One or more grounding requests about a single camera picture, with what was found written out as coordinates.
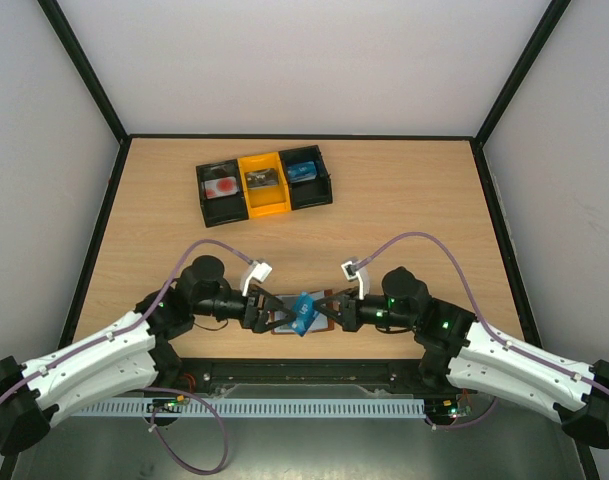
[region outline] blue packet in bin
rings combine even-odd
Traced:
[[[302,162],[286,167],[286,175],[291,183],[305,182],[317,177],[315,162]]]
[[[302,292],[295,302],[293,311],[297,314],[297,318],[289,326],[300,337],[303,337],[319,315],[319,312],[313,308],[313,297]]]

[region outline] white wall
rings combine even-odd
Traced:
[[[609,0],[571,2],[485,150],[546,347],[609,361]]]
[[[0,2],[0,359],[56,347],[116,152],[38,3]]]
[[[549,0],[60,0],[133,133],[474,135]]]

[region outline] ventilation grille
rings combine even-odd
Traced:
[[[423,400],[209,399],[223,418],[424,418]],[[153,408],[151,398],[111,398],[75,413],[77,417],[141,417]],[[172,407],[159,417],[210,417],[201,404]]]

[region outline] purple cable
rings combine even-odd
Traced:
[[[458,423],[456,425],[435,425],[430,418],[428,418],[428,416],[426,417],[426,423],[428,423],[431,427],[435,427],[436,430],[457,430],[458,428],[467,428],[467,427],[472,427],[473,425],[477,425],[478,423],[482,422],[483,420],[485,420],[491,413],[493,413],[493,410],[495,410],[495,407],[497,407],[497,405],[499,404],[499,400],[497,397],[493,398],[493,402],[491,403],[491,405],[488,407],[488,409],[479,417],[477,417],[475,420],[471,420],[470,422],[466,422],[466,423]]]
[[[388,242],[386,242],[384,245],[382,245],[380,248],[378,248],[377,250],[375,250],[375,252],[373,252],[372,255],[366,257],[364,260],[357,262],[357,264],[355,264],[355,270],[359,270],[360,268],[365,267],[366,265],[368,265],[369,263],[371,263],[373,260],[375,260],[375,258],[377,258],[382,252],[384,252],[388,247],[390,247],[391,245],[393,245],[394,243],[397,243],[398,241],[402,240],[403,238],[406,237],[423,237],[426,238],[428,240],[430,240],[431,242],[433,242],[434,244],[436,244],[438,247],[440,247],[440,249],[442,249],[442,251],[446,254],[446,256],[449,258],[449,260],[451,261],[451,263],[453,264],[453,266],[455,267],[455,270],[457,271],[457,274],[460,277],[460,281],[462,282],[462,285],[464,286],[464,290],[466,290],[466,296],[468,297],[469,301],[471,302],[471,305],[473,306],[473,310],[475,311],[475,315],[477,316],[477,319],[480,321],[480,324],[482,325],[482,327],[484,328],[484,330],[486,331],[486,333],[489,334],[489,336],[494,339],[496,342],[498,342],[500,345],[502,345],[502,347],[507,348],[509,350],[514,351],[515,353],[528,358],[529,360],[532,360],[536,363],[539,363],[540,365],[544,365],[548,368],[551,368],[553,370],[555,370],[556,372],[559,372],[563,375],[567,375],[570,378],[575,378],[576,375],[578,374],[578,372],[573,372],[571,370],[568,370],[567,368],[561,367],[559,365],[554,364],[553,362],[549,362],[548,360],[545,360],[543,358],[539,358],[535,355],[533,355],[530,352],[527,352],[526,350],[523,350],[519,347],[516,347],[514,345],[510,345],[507,346],[506,345],[506,340],[504,340],[502,337],[500,337],[497,333],[495,333],[495,331],[493,330],[493,328],[491,327],[491,325],[489,325],[489,323],[486,321],[486,318],[484,318],[484,315],[482,315],[482,311],[480,310],[480,307],[477,303],[477,301],[475,300],[475,296],[473,295],[473,291],[471,290],[471,287],[468,283],[468,281],[466,280],[466,277],[464,276],[464,272],[462,271],[462,267],[460,267],[460,264],[457,262],[457,260],[455,259],[455,256],[451,253],[451,251],[446,247],[446,245],[444,245],[438,238],[434,237],[433,235],[429,234],[429,233],[425,233],[425,232],[405,232],[405,233],[401,233],[398,236],[390,239]],[[580,375],[580,380],[588,385],[590,385],[593,388],[596,388],[598,390],[600,390],[601,392],[605,393],[606,395],[609,396],[609,389],[606,388],[604,385],[591,380],[590,378],[586,378],[582,375]]]
[[[153,433],[155,433],[155,435],[157,436],[159,441],[162,442],[162,446],[167,451],[167,453],[170,455],[170,457],[173,459],[173,461],[175,463],[177,463],[183,469],[185,469],[191,473],[194,473],[195,475],[213,475],[215,473],[219,473],[222,470],[224,470],[224,464],[226,463],[226,459],[228,457],[228,432],[226,431],[226,427],[224,426],[224,421],[222,420],[222,417],[219,416],[219,414],[217,413],[217,410],[215,410],[215,408],[213,408],[213,406],[211,404],[209,404],[207,401],[205,401],[204,399],[198,397],[197,395],[195,395],[193,393],[183,392],[181,390],[176,390],[174,388],[147,387],[147,388],[142,388],[141,390],[143,390],[145,392],[162,392],[162,393],[172,393],[174,395],[184,395],[184,396],[189,397],[189,398],[195,400],[196,402],[199,402],[202,405],[204,405],[204,407],[206,407],[206,409],[213,414],[213,417],[215,417],[215,420],[217,420],[217,423],[220,426],[220,430],[222,431],[222,438],[224,439],[224,453],[222,454],[222,459],[220,460],[220,463],[217,465],[217,467],[215,467],[213,470],[202,470],[200,468],[193,467],[192,465],[189,465],[188,463],[186,463],[184,460],[182,460],[180,457],[177,456],[177,454],[173,451],[173,449],[168,444],[166,439],[160,433],[159,427],[157,427],[157,425],[155,425],[155,416],[157,415],[159,409],[153,410],[153,413],[151,414],[151,421],[149,422],[149,425],[152,428],[151,431]]]
[[[184,265],[184,263],[188,259],[188,256],[193,252],[193,250],[195,250],[198,246],[200,246],[200,245],[202,245],[204,243],[210,243],[210,244],[222,247],[225,250],[228,250],[229,252],[231,252],[233,255],[238,256],[239,258],[244,260],[249,265],[251,265],[253,263],[253,260],[250,257],[244,255],[242,252],[240,252],[238,250],[235,250],[233,247],[230,247],[229,245],[227,245],[227,244],[225,244],[223,242],[220,242],[219,240],[211,240],[209,238],[204,238],[202,240],[198,240],[197,242],[193,243],[193,245],[188,247],[186,249],[186,251],[184,252],[184,254],[180,257],[180,259],[178,260],[177,264],[173,268],[173,271],[169,275],[168,279],[166,280],[166,282],[164,282],[164,286],[162,286],[162,289],[157,294],[157,297],[155,297],[155,300],[153,300],[153,302],[148,307],[148,309],[144,312],[144,314],[135,323],[133,323],[132,325],[129,325],[128,327],[121,328],[119,330],[115,330],[113,332],[113,338],[118,337],[120,335],[123,335],[125,333],[128,333],[128,332],[131,332],[131,331],[135,330],[137,327],[139,327],[142,323],[144,323],[146,321],[146,319],[151,315],[151,313],[153,313],[153,310],[155,310],[155,308],[157,307],[157,305],[160,302],[160,300],[162,300],[162,297],[164,296],[166,291],[171,286],[171,283],[173,283],[173,280],[175,279],[175,277],[177,276],[178,272],[182,268],[182,265]],[[61,357],[53,360],[51,363],[46,365],[46,369],[47,370],[52,370],[53,368],[55,368],[58,365],[60,365],[62,362],[65,362],[66,360],[69,360],[70,358],[74,357],[75,355],[77,355],[77,354],[79,354],[79,353],[81,353],[81,352],[83,352],[83,351],[85,351],[85,350],[87,350],[87,349],[89,349],[91,347],[94,347],[95,345],[99,345],[100,343],[103,343],[103,342],[105,342],[107,340],[108,340],[107,337],[98,337],[98,338],[96,338],[94,340],[91,340],[88,343],[85,343],[84,345],[80,345],[79,347],[74,348],[70,352],[68,352],[68,353],[62,355]],[[17,382],[11,388],[9,388],[6,392],[4,392],[2,395],[0,395],[0,405],[2,403],[4,403],[11,395],[13,395],[15,392],[17,392],[20,388],[22,388],[27,383],[32,382],[37,377],[39,377],[41,374],[42,373],[39,372],[39,371],[38,372],[34,372],[34,373],[30,374],[28,377],[23,378],[22,380]]]

